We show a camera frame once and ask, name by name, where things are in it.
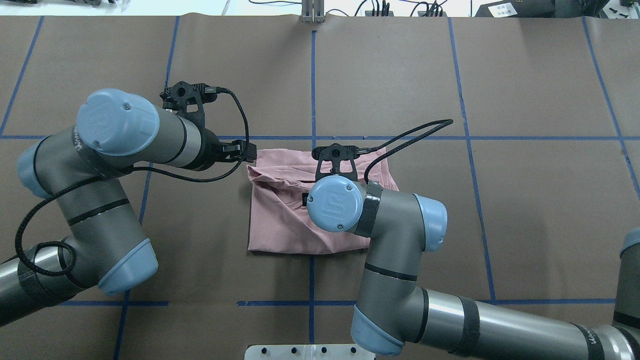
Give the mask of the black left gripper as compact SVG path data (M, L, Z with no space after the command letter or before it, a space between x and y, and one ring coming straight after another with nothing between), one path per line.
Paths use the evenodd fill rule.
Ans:
M198 171L210 169L215 163L250 163L250 142L235 139L231 142L220 141L214 132L205 129L202 133L202 146L198 153Z

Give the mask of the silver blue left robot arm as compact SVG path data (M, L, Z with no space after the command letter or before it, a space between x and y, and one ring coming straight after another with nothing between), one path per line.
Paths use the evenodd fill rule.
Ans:
M14 256L1 264L1 325L61 305L93 287L124 293L159 267L150 238L120 179L151 172L192 178L139 162L201 172L215 163L253 162L249 121L231 89L180 81L162 106L121 89L93 92L73 126L44 137L18 158L22 185L41 201L14 235Z

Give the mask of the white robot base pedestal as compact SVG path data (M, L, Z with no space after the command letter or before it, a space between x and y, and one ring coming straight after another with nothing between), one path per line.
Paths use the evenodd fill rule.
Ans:
M355 343L251 345L245 360L375 360L374 354Z

